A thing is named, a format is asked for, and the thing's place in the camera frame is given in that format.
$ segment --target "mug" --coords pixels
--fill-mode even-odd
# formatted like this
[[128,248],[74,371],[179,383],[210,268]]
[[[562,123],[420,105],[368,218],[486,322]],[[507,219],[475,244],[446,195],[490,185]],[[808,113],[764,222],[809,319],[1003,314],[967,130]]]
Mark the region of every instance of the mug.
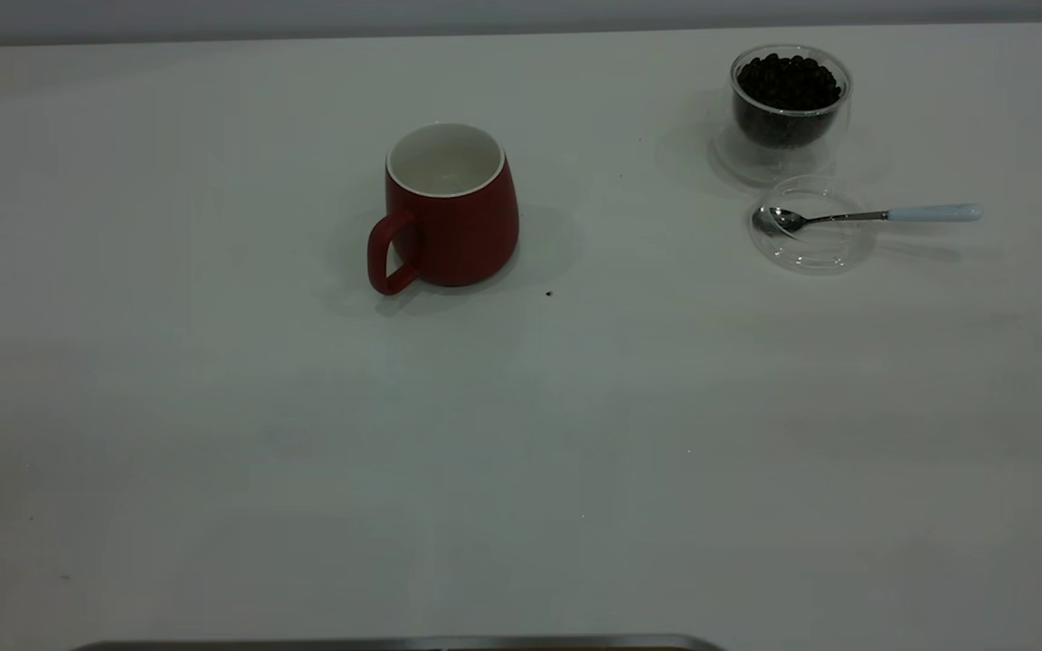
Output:
[[[504,149],[468,124],[401,137],[384,165],[388,215],[368,235],[368,281],[393,296],[418,277],[455,287],[492,277],[518,246],[518,198]],[[402,266],[388,273],[392,244]]]

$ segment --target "light blue spoon handle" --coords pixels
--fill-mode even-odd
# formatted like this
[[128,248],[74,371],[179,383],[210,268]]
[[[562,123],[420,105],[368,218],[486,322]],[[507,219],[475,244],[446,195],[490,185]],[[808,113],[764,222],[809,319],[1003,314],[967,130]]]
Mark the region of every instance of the light blue spoon handle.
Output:
[[887,222],[979,222],[981,219],[984,219],[984,206],[979,203],[887,210]]

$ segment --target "white table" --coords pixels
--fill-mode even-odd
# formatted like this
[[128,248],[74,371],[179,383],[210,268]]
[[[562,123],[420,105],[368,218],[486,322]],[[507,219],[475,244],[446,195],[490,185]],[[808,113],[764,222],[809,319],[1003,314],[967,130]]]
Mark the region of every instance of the white table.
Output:
[[[766,262],[705,144],[786,41],[987,220]],[[430,120],[521,247],[381,299]],[[0,49],[0,650],[612,633],[1042,650],[1042,24]]]

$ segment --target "metal spoon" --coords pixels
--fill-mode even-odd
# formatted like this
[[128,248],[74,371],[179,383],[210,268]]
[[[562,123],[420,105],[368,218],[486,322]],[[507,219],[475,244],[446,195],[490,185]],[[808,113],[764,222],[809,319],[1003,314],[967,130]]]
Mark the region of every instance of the metal spoon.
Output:
[[770,206],[770,219],[765,209],[758,209],[751,221],[758,230],[768,235],[790,235],[812,223],[823,222],[978,222],[984,219],[984,206],[979,203],[956,203],[950,206],[919,206],[910,209],[885,209],[880,211],[852,211],[846,215],[830,215],[807,219],[797,211]]

